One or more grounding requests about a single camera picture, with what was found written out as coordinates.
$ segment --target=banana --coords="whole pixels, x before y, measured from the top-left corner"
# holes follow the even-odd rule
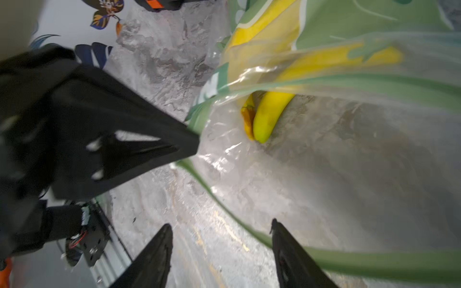
[[[351,50],[362,47],[362,43],[355,43],[310,52],[280,73],[275,82],[312,77],[330,68],[370,67],[400,63],[403,60],[403,54],[394,47],[375,52],[366,62],[364,56],[353,59],[348,57]],[[267,92],[264,95],[253,121],[253,135],[257,141],[264,143],[269,139],[278,118],[294,96],[281,92]]]
[[[240,113],[243,116],[243,126],[245,128],[245,133],[248,138],[253,141],[253,120],[256,111],[254,110],[253,94],[250,94],[245,105],[240,109]]]
[[[253,135],[258,142],[264,143],[269,139],[278,118],[294,96],[271,91],[264,95],[253,120]]]

